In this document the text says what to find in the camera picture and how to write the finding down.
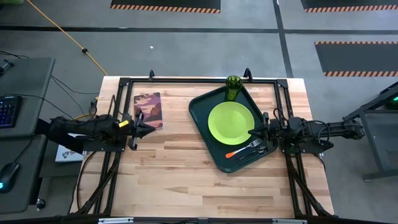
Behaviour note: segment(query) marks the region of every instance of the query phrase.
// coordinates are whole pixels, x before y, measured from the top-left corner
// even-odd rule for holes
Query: green tray
[[[246,156],[243,159],[238,159],[241,156],[250,154],[253,150],[245,149],[242,152],[234,155],[234,157],[230,159],[225,158],[225,154],[241,149],[242,147],[247,146],[250,142],[257,139],[256,137],[251,136],[246,142],[242,144],[230,146],[219,142],[210,133],[208,127],[208,118],[210,111],[218,104],[224,102],[225,89],[226,87],[223,86],[221,88],[210,91],[202,96],[194,98],[189,104],[189,112],[191,113],[192,118],[195,121],[195,124],[197,125],[201,136],[203,137],[203,140],[205,140],[206,146],[209,149],[210,154],[213,157],[213,160],[217,167],[223,172],[232,173],[266,156],[267,153],[251,154],[250,156]],[[242,90],[239,92],[235,101],[237,103],[241,103],[247,109],[249,109],[254,118],[255,128],[262,126],[262,113],[251,98],[247,89],[245,89],[245,87],[243,87]]]

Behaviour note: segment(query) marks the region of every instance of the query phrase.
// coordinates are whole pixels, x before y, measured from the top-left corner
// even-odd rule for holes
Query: keyboard
[[[21,96],[0,97],[0,128],[15,127],[21,103]]]

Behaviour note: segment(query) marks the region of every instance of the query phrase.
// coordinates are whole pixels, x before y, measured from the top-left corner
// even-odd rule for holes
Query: gray floor
[[[110,1],[35,0],[44,13],[66,27],[234,28],[276,29],[271,0],[223,0],[221,14],[189,14],[110,10]],[[397,30],[397,11],[307,14],[300,0],[279,0],[285,29]],[[6,6],[0,25],[50,26],[28,4]],[[278,34],[177,32],[71,32],[110,75],[228,76],[246,67],[256,77],[286,77]],[[394,40],[398,35],[286,35],[295,78],[304,78],[314,119],[338,121],[375,97],[398,78],[327,78],[322,74],[314,41]],[[99,91],[102,73],[60,32],[0,31],[0,50],[30,57],[55,57],[53,75],[76,91]],[[73,95],[89,105],[93,96]],[[54,83],[46,96],[72,116],[77,106]],[[41,117],[60,113],[45,104]],[[366,139],[332,139],[325,153],[326,174],[335,213],[343,218],[397,223],[398,178],[364,183],[362,175],[377,171]],[[66,214],[75,180],[49,180],[48,207],[0,217],[42,217]]]

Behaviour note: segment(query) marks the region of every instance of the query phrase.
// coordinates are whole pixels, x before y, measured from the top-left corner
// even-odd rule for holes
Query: lime green plate
[[[215,106],[209,115],[211,134],[228,145],[244,143],[254,129],[254,118],[249,109],[237,102],[224,102]]]

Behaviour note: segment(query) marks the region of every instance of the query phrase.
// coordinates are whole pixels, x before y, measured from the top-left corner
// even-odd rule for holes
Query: wooden table
[[[108,112],[111,97],[117,93],[119,78],[104,77],[98,114]],[[288,79],[288,83],[294,115],[312,119],[304,80]],[[126,148],[122,153],[112,216],[294,217],[285,157],[280,150],[232,174],[216,168],[188,111],[188,104],[194,97],[221,85],[134,84],[133,96],[160,92],[164,127],[139,140],[137,151]],[[245,87],[259,109],[271,116],[276,107],[272,85],[245,84]],[[130,105],[130,113],[133,114],[133,103]],[[93,156],[84,171],[80,186],[82,204],[98,185],[103,156],[103,153]],[[303,154],[303,164],[309,189],[324,208],[333,213],[322,163],[312,154]],[[102,206],[107,192],[105,189]],[[304,211],[300,190],[298,194],[300,208]],[[75,210],[74,202],[71,212]]]

